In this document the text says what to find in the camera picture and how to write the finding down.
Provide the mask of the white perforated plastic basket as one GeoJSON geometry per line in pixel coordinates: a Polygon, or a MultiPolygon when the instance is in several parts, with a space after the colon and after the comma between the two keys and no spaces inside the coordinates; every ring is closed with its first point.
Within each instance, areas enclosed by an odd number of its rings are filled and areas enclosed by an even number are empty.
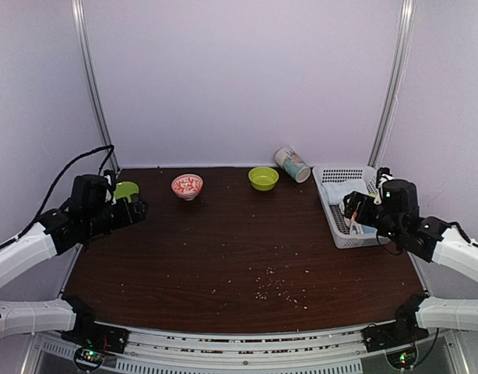
{"type": "Polygon", "coordinates": [[[318,195],[322,203],[329,229],[332,233],[333,241],[338,249],[352,249],[365,246],[376,246],[378,244],[387,244],[387,238],[379,237],[376,239],[376,230],[368,233],[351,233],[350,228],[345,223],[345,217],[341,213],[338,204],[329,203],[329,196],[325,191],[323,184],[326,182],[341,183],[347,180],[362,180],[365,182],[368,194],[376,194],[376,175],[377,171],[373,167],[348,167],[340,166],[318,166],[312,168],[315,184],[318,189],[318,195]]]}

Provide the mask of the blue mickey dotted towel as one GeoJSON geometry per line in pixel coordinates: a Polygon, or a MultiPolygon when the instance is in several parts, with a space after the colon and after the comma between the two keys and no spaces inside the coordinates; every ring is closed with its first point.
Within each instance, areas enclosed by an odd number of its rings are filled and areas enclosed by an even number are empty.
{"type": "Polygon", "coordinates": [[[344,219],[350,235],[374,235],[376,229],[370,226],[357,223],[353,219],[344,219]]]}

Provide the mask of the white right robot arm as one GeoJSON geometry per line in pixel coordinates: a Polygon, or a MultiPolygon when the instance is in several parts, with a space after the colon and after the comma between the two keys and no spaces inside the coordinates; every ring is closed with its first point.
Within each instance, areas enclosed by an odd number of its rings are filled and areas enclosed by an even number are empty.
{"type": "Polygon", "coordinates": [[[478,333],[478,241],[460,223],[421,216],[416,186],[397,178],[382,178],[376,196],[350,192],[343,214],[409,253],[427,285],[397,308],[388,332],[394,343],[419,329],[478,333]]]}

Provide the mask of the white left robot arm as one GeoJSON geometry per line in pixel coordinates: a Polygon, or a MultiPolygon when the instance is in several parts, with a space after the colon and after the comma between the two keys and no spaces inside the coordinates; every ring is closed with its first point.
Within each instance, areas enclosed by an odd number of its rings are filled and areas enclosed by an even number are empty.
{"type": "MultiPolygon", "coordinates": [[[[118,182],[110,172],[75,177],[71,196],[59,208],[39,213],[29,227],[0,245],[0,290],[78,245],[144,221],[147,210],[134,182],[118,182]]],[[[77,297],[0,300],[0,339],[48,331],[86,346],[102,338],[95,312],[77,297]]]]}

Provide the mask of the green plastic plate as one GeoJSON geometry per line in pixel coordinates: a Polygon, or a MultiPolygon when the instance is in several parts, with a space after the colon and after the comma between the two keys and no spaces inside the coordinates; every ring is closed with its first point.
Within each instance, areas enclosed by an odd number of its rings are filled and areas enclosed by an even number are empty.
{"type": "Polygon", "coordinates": [[[130,181],[125,182],[118,182],[115,186],[114,190],[114,198],[116,200],[119,199],[127,199],[129,203],[133,201],[133,196],[139,194],[139,186],[130,181]]]}

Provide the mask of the light blue folded towel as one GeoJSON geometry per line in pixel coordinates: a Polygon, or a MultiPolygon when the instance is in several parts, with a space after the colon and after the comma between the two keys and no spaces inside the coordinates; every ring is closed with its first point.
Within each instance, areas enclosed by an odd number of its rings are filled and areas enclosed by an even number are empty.
{"type": "Polygon", "coordinates": [[[322,187],[330,205],[338,205],[346,195],[360,192],[367,195],[367,185],[363,179],[349,179],[344,182],[324,182],[322,187]]]}

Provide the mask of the red patterned ceramic bowl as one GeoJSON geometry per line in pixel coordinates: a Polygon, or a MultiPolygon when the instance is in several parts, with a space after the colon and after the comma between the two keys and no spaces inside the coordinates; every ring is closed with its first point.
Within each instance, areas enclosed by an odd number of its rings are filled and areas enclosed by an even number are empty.
{"type": "Polygon", "coordinates": [[[201,192],[203,180],[199,175],[184,174],[177,176],[170,186],[177,197],[191,201],[201,192]]]}

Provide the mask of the tall illustrated ceramic cup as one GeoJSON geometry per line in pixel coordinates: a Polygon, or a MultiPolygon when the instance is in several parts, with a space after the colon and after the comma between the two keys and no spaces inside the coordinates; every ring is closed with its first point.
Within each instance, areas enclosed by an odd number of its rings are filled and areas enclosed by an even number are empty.
{"type": "Polygon", "coordinates": [[[311,174],[311,169],[301,157],[290,147],[277,150],[275,161],[295,182],[305,182],[311,174]]]}

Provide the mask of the green plastic bowl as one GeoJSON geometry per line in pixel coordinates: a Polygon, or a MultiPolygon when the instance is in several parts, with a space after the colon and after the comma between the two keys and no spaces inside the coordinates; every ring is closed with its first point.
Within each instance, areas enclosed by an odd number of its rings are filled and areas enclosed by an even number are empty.
{"type": "Polygon", "coordinates": [[[275,188],[279,174],[273,168],[256,167],[248,172],[248,179],[253,189],[267,192],[275,188]]]}

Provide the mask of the left circuit board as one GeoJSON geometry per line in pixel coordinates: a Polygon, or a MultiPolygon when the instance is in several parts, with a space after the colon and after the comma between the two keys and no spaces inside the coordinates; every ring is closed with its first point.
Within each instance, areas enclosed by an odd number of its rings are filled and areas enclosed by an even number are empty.
{"type": "Polygon", "coordinates": [[[73,355],[73,363],[84,372],[98,370],[105,362],[107,354],[89,348],[77,348],[73,355]]]}

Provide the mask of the circuit board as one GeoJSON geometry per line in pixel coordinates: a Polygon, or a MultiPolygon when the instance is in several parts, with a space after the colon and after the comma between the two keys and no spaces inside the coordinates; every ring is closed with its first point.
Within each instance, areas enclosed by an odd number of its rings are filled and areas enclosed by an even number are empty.
{"type": "Polygon", "coordinates": [[[418,361],[418,350],[415,347],[386,351],[387,363],[394,369],[405,371],[414,367],[418,361]]]}
{"type": "Polygon", "coordinates": [[[84,372],[98,370],[105,362],[107,354],[89,348],[77,348],[73,355],[73,363],[84,372]]]}

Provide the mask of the right circuit board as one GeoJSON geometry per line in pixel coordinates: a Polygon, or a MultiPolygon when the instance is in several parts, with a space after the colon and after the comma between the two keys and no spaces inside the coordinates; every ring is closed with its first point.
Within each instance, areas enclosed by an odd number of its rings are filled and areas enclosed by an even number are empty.
{"type": "Polygon", "coordinates": [[[418,361],[418,350],[415,347],[386,351],[387,363],[394,369],[405,371],[414,367],[418,361]]]}

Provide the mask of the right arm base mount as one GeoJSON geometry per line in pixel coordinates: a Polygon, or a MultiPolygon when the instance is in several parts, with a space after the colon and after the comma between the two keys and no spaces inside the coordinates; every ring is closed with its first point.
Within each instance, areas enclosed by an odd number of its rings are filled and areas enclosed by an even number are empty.
{"type": "Polygon", "coordinates": [[[395,311],[395,320],[381,325],[371,324],[362,330],[368,352],[388,350],[429,337],[428,329],[420,328],[416,307],[402,305],[395,311]]]}

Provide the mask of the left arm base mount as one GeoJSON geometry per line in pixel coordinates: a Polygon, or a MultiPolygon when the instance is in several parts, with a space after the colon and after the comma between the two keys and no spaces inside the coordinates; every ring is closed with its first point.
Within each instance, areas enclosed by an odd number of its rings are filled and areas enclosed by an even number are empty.
{"type": "Polygon", "coordinates": [[[129,332],[97,322],[94,310],[77,297],[63,298],[75,314],[73,328],[60,332],[61,338],[82,347],[108,354],[123,354],[129,332]]]}

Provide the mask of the front aluminium rail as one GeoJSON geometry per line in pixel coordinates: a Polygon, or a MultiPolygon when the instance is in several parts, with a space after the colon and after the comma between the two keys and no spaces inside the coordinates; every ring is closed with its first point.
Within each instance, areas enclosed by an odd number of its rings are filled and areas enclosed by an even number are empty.
{"type": "Polygon", "coordinates": [[[126,326],[122,352],[95,373],[399,373],[391,360],[416,351],[411,373],[470,373],[462,338],[450,330],[369,351],[366,324],[287,333],[189,333],[126,326]]]}

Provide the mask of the right aluminium frame post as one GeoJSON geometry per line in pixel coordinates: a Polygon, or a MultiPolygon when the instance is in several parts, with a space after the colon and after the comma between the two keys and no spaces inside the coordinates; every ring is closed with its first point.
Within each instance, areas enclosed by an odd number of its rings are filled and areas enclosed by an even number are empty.
{"type": "Polygon", "coordinates": [[[394,122],[395,111],[398,107],[399,89],[404,75],[406,74],[406,65],[408,62],[411,37],[413,33],[415,5],[416,2],[413,0],[402,1],[388,87],[373,147],[367,162],[367,164],[373,168],[377,168],[384,160],[385,149],[394,122]]]}

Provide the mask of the aluminium frame post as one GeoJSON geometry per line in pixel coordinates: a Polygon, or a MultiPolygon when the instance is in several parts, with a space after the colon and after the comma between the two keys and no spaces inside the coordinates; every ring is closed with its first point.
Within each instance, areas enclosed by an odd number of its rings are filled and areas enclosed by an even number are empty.
{"type": "Polygon", "coordinates": [[[398,107],[399,89],[404,75],[406,74],[406,65],[408,62],[411,37],[413,33],[415,5],[416,2],[413,0],[402,1],[388,87],[373,147],[367,162],[367,164],[373,168],[377,168],[384,160],[385,149],[394,122],[395,111],[398,107]]]}
{"type": "Polygon", "coordinates": [[[72,0],[72,17],[82,55],[83,69],[86,77],[87,91],[93,109],[95,122],[100,133],[100,139],[104,146],[112,144],[111,136],[100,98],[100,91],[94,71],[93,59],[88,38],[84,1],[72,0]]]}

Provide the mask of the left aluminium frame post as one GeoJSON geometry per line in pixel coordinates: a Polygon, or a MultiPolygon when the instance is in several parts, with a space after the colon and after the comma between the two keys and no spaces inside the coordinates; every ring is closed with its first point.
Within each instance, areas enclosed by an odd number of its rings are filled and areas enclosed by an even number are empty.
{"type": "Polygon", "coordinates": [[[100,139],[104,146],[112,144],[111,136],[100,98],[100,91],[94,71],[93,59],[88,38],[84,1],[72,0],[72,17],[82,55],[83,69],[86,77],[87,91],[93,109],[95,122],[100,133],[100,139]]]}

